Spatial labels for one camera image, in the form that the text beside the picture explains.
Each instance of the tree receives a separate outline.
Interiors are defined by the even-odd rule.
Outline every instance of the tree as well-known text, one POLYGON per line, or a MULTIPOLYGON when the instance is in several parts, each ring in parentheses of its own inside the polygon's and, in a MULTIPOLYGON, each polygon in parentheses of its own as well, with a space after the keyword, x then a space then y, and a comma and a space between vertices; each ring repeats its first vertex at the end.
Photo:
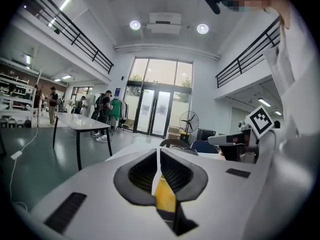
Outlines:
MULTIPOLYGON (((182 81, 181 85, 183 87, 191 88, 191 80, 189 78, 186 78, 185 80, 182 81)), ((183 102, 183 103, 189 102, 190 94, 179 92, 179 93, 177 93, 177 95, 179 97, 179 99, 178 99, 179 102, 183 102)))
MULTIPOLYGON (((141 75, 134 74, 133 76, 131 76, 130 81, 142 82, 143 79, 144 78, 141 75)), ((140 92, 141 92, 141 88, 140 87, 128 86, 128 89, 127 89, 127 94, 128 95, 140 96, 140 92)))

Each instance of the floor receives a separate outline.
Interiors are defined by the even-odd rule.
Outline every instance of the floor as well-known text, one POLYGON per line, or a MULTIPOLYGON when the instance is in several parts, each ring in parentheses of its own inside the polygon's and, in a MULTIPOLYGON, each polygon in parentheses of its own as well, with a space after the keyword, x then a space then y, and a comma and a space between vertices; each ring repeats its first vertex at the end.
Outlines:
MULTIPOLYGON (((7 156, 0 158, 3 168, 3 182, 9 191, 11 174, 15 161, 10 158, 22 149, 36 134, 36 128, 4 128, 1 135, 7 156)), ((76 155, 76 132, 68 127, 56 130, 55 149, 52 148, 53 127, 39 128, 37 137, 16 160, 11 184, 12 201, 24 202, 28 210, 46 194, 78 172, 76 155)), ((115 130, 111 136, 112 153, 124 147, 141 142, 160 144, 163 139, 115 130)), ((110 157, 108 144, 92 140, 89 132, 81 133, 82 167, 103 162, 110 157)))
MULTIPOLYGON (((50 124, 50 118, 49 118, 49 112, 45 112, 43 111, 43 113, 40 112, 39 114, 39 127, 43 128, 43 127, 54 127, 55 125, 51 125, 50 124)), ((58 121, 58 127, 66 127, 66 125, 61 122, 58 121)), ((34 116, 32 118, 32 127, 37 127, 37 117, 34 116)))

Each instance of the doorway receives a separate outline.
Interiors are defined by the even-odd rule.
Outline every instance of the doorway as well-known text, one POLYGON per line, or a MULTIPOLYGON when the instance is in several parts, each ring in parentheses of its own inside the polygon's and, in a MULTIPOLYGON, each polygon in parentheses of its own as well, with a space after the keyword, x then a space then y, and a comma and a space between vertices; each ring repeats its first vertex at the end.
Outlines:
POLYGON ((165 88, 145 87, 135 115, 133 131, 166 138, 173 103, 173 92, 165 88))

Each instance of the balcony railing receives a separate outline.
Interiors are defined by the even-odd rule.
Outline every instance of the balcony railing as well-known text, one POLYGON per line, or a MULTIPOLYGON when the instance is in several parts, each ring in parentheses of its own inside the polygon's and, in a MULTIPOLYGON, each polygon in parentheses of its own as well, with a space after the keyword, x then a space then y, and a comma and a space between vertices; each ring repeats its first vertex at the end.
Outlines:
POLYGON ((218 88, 263 61, 263 51, 280 43, 279 21, 278 17, 247 49, 215 76, 218 88))
POLYGON ((25 0, 25 9, 50 27, 58 35, 64 35, 90 59, 104 68, 108 74, 114 64, 97 46, 68 18, 52 0, 25 0))

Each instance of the green clothing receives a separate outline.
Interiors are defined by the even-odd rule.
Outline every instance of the green clothing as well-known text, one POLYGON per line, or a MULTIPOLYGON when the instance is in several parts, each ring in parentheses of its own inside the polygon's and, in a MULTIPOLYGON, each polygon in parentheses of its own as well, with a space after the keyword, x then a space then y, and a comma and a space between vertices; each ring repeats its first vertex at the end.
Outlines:
POLYGON ((121 102, 118 99, 113 99, 110 102, 110 106, 112 106, 110 115, 118 120, 121 114, 121 102))

